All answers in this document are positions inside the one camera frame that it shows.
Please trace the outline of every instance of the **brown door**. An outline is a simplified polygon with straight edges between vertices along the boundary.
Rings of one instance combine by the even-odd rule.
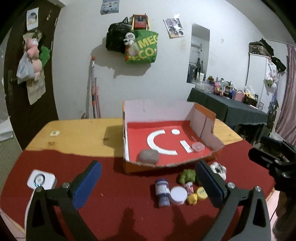
[[[8,39],[4,61],[4,89],[11,124],[22,149],[25,149],[34,136],[50,121],[58,120],[52,87],[52,57],[44,67],[45,94],[30,105],[26,83],[17,84],[17,67],[23,56],[23,34],[27,32],[27,10],[39,7],[38,30],[43,34],[39,47],[51,49],[56,19],[60,8],[46,0],[32,3],[15,21]]]

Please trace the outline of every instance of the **wooden table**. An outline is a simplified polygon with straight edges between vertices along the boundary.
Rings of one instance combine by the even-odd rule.
[[[60,135],[50,137],[52,131]],[[216,119],[214,135],[225,145],[242,140],[222,121]],[[48,123],[34,137],[26,150],[57,150],[82,156],[122,157],[123,120],[58,120]]]

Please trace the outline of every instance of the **yellow toy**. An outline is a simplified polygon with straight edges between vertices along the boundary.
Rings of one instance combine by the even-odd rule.
[[[199,201],[204,201],[207,199],[207,193],[203,187],[198,188],[195,193],[197,194],[197,199]]]
[[[187,201],[191,205],[196,205],[197,203],[197,194],[193,193],[187,197]]]

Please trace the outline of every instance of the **blue gripper pad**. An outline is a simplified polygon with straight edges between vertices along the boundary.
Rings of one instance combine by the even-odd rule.
[[[195,173],[213,206],[221,208],[224,200],[223,192],[200,161],[195,165]]]
[[[83,207],[102,173],[102,165],[93,161],[87,169],[72,182],[76,189],[72,193],[72,204],[77,210]]]

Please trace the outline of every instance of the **metal bolt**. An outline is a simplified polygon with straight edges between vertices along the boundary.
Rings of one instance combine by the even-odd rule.
[[[36,188],[36,192],[41,192],[42,191],[42,187],[37,187]]]
[[[255,186],[255,190],[256,190],[257,192],[261,192],[261,191],[262,191],[262,188],[259,187],[259,186]]]
[[[62,188],[68,188],[70,186],[70,183],[63,183]]]
[[[227,186],[231,189],[235,188],[235,184],[234,183],[227,183]]]

